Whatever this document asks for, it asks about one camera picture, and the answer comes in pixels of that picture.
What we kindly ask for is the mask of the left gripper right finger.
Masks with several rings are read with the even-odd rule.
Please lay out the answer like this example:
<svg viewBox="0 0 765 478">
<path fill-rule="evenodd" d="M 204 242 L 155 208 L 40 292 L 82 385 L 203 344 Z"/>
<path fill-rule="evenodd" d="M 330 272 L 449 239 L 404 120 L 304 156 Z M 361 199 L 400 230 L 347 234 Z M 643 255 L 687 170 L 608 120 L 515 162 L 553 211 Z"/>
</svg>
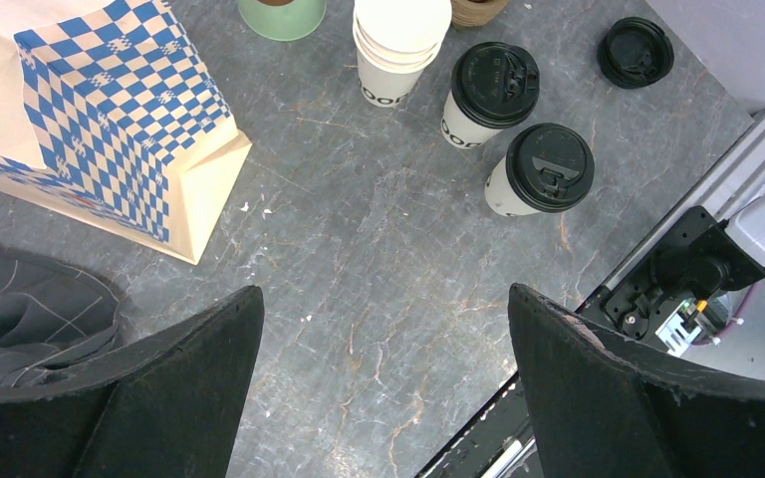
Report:
<svg viewBox="0 0 765 478">
<path fill-rule="evenodd" d="M 765 380 L 659 352 L 522 284 L 510 338 L 549 477 L 765 477 Z"/>
</svg>

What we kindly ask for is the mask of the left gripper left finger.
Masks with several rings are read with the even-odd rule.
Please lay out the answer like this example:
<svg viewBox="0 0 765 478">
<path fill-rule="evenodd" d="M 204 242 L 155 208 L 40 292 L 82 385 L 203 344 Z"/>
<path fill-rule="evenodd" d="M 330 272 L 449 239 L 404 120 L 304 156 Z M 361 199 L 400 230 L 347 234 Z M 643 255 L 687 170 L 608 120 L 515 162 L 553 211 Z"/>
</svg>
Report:
<svg viewBox="0 0 765 478">
<path fill-rule="evenodd" d="M 0 387 L 0 477 L 222 477 L 259 352 L 245 287 L 39 384 Z"/>
</svg>

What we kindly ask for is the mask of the brown paper bag blue handles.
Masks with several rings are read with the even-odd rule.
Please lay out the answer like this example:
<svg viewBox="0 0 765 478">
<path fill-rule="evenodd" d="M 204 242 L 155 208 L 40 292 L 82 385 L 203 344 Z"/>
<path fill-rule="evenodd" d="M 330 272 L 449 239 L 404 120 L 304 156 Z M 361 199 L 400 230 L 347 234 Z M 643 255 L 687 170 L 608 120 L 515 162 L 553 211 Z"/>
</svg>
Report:
<svg viewBox="0 0 765 478">
<path fill-rule="evenodd" d="M 165 1 L 0 1 L 0 191 L 197 263 L 250 151 Z"/>
</svg>

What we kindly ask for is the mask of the black plastic cup lid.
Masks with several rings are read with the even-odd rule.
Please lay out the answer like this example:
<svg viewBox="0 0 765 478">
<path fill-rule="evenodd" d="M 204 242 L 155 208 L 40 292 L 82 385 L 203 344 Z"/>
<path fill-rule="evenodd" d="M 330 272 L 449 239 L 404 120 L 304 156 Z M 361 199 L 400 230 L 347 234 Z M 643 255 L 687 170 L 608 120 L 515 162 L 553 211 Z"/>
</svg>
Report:
<svg viewBox="0 0 765 478">
<path fill-rule="evenodd" d="M 503 42 L 477 44 L 457 60 L 451 94 L 473 122 L 505 129 L 523 122 L 540 95 L 540 70 L 524 48 Z"/>
</svg>

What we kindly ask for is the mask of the stack of paper cups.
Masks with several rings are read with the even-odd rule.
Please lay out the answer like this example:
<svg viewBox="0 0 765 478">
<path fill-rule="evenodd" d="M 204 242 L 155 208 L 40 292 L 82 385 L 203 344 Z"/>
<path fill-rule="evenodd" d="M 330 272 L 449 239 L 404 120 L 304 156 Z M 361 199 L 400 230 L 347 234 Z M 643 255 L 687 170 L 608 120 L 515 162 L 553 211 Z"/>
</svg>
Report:
<svg viewBox="0 0 765 478">
<path fill-rule="evenodd" d="M 352 32 L 363 97 L 393 108 L 433 62 L 450 26 L 449 1 L 357 1 Z"/>
</svg>

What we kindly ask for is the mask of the white paper coffee cup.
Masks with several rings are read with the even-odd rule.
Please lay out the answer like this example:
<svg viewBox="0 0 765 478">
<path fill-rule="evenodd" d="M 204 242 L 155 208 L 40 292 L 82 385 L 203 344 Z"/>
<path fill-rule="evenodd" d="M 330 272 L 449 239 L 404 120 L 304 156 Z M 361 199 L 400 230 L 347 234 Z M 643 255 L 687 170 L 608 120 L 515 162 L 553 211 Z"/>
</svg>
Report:
<svg viewBox="0 0 765 478">
<path fill-rule="evenodd" d="M 452 94 L 444 104 L 441 132 L 447 142 L 460 149 L 475 148 L 500 132 L 470 119 L 457 105 Z"/>
</svg>

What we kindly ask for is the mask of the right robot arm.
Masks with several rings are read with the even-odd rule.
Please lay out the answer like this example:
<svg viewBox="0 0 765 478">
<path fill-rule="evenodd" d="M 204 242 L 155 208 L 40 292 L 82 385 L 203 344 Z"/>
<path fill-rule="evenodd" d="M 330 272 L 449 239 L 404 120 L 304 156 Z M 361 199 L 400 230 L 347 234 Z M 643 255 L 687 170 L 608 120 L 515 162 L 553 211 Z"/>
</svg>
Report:
<svg viewBox="0 0 765 478">
<path fill-rule="evenodd" d="M 765 110 L 665 224 L 649 275 L 666 296 L 708 299 L 765 278 Z"/>
</svg>

